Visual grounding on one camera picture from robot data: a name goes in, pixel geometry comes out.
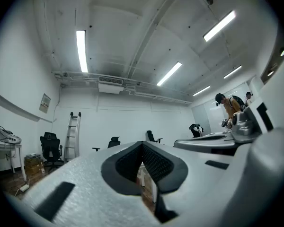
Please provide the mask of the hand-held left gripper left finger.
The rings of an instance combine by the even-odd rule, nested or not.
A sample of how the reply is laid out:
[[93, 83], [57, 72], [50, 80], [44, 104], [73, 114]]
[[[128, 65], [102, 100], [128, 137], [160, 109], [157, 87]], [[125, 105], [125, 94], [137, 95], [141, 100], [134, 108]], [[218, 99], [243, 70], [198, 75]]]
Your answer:
[[30, 227], [159, 227], [137, 183], [144, 154], [164, 146], [132, 142], [78, 157], [37, 183], [23, 199]]

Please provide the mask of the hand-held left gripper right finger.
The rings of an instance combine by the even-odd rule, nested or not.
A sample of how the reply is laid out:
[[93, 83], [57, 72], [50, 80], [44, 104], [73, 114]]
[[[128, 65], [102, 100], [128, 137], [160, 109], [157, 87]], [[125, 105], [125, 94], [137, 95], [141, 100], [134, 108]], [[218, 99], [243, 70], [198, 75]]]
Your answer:
[[246, 146], [234, 156], [200, 153], [142, 143], [156, 164], [173, 164], [156, 182], [159, 217], [152, 216], [143, 227], [233, 227], [229, 204], [239, 185], [246, 163]]

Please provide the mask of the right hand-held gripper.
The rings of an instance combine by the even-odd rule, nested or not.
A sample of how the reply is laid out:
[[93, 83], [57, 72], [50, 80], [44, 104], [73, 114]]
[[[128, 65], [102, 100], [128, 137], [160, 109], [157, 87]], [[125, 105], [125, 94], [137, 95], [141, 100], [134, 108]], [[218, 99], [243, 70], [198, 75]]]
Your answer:
[[[252, 142], [259, 135], [274, 129], [284, 129], [284, 61], [260, 89], [251, 105], [243, 112], [234, 114], [232, 122], [231, 134], [240, 143]], [[229, 134], [216, 132], [191, 140], [176, 140], [174, 147], [199, 153], [234, 156], [238, 144], [234, 140], [223, 139]]]

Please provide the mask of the ceiling tube light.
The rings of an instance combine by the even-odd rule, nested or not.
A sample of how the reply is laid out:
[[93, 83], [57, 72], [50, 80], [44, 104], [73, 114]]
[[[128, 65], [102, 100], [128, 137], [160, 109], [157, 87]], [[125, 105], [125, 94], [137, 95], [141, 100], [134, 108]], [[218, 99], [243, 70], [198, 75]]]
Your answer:
[[157, 83], [157, 86], [162, 86], [181, 66], [182, 63], [177, 62], [173, 68]]
[[203, 39], [208, 42], [224, 27], [226, 27], [236, 17], [235, 11], [230, 11], [221, 21], [214, 25], [204, 36]]
[[238, 66], [237, 68], [233, 69], [231, 72], [229, 72], [227, 75], [225, 75], [223, 78], [226, 79], [228, 77], [230, 77], [231, 75], [233, 75], [234, 73], [236, 73], [237, 71], [239, 71], [242, 68], [242, 66]]
[[204, 92], [204, 91], [210, 89], [210, 87], [211, 87], [211, 86], [207, 86], [207, 87], [201, 89], [200, 91], [194, 93], [193, 96], [197, 96], [197, 95], [201, 94], [202, 92]]
[[80, 62], [80, 68], [83, 73], [88, 73], [87, 60], [86, 60], [86, 31], [76, 31], [77, 51]]

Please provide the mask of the aluminium ladder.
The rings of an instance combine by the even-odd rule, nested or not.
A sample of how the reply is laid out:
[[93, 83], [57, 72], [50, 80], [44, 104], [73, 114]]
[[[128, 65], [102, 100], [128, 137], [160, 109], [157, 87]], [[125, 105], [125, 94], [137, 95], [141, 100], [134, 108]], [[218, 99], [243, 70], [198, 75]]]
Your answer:
[[81, 112], [78, 112], [77, 115], [75, 115], [73, 112], [70, 113], [67, 132], [66, 132], [66, 140], [64, 144], [64, 154], [63, 154], [64, 164], [68, 163], [69, 161], [80, 155], [80, 150], [79, 150], [80, 121], [81, 121]]

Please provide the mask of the brown cardboard box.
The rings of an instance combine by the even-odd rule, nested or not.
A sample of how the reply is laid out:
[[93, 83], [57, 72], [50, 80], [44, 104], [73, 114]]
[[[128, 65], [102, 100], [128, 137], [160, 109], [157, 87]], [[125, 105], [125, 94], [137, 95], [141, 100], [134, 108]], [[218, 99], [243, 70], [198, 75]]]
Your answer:
[[41, 174], [45, 175], [44, 161], [40, 154], [28, 154], [24, 157], [24, 168], [29, 176]]

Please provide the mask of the white side table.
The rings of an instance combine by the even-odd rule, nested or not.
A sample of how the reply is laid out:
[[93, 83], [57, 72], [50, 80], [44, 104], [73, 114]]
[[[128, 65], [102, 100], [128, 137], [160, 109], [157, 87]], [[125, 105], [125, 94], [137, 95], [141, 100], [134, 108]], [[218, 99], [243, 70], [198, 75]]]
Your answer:
[[21, 173], [23, 177], [23, 181], [26, 183], [27, 182], [27, 175], [25, 173], [24, 169], [24, 160], [22, 159], [23, 154], [22, 154], [22, 145], [21, 144], [14, 144], [14, 143], [6, 143], [3, 141], [0, 141], [0, 150], [6, 150], [11, 152], [12, 150], [15, 152], [18, 152], [18, 159], [19, 159], [19, 164], [21, 167]]

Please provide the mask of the ceiling air conditioner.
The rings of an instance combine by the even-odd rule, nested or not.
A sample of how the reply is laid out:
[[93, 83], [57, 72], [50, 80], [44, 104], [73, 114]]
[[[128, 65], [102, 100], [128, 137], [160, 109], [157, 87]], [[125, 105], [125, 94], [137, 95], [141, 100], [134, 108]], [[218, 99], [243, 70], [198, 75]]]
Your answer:
[[99, 76], [98, 89], [101, 93], [120, 94], [124, 90], [123, 80]]

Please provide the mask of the white ceiling pipes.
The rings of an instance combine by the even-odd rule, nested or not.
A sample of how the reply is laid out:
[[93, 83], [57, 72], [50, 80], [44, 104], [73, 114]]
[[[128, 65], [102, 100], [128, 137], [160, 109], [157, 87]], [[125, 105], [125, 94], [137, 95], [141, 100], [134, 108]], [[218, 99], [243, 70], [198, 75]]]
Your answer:
[[124, 90], [122, 92], [126, 92], [131, 96], [145, 97], [153, 100], [160, 100], [183, 105], [192, 104], [192, 96], [188, 93], [167, 87], [157, 86], [155, 84], [147, 82], [138, 81], [135, 79], [127, 79], [105, 74], [71, 71], [53, 71], [52, 73], [63, 87], [87, 87], [98, 89], [99, 76], [105, 76], [122, 79], [124, 87]]

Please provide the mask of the grey wall panel box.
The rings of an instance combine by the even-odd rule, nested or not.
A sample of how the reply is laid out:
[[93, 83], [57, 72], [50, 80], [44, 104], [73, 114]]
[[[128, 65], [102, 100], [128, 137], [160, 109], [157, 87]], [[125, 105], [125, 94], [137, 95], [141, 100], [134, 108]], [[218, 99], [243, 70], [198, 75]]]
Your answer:
[[51, 102], [51, 98], [49, 96], [47, 96], [46, 94], [43, 94], [42, 99], [41, 99], [41, 103], [39, 106], [39, 110], [43, 113], [47, 113], [48, 109], [49, 109], [49, 105]]

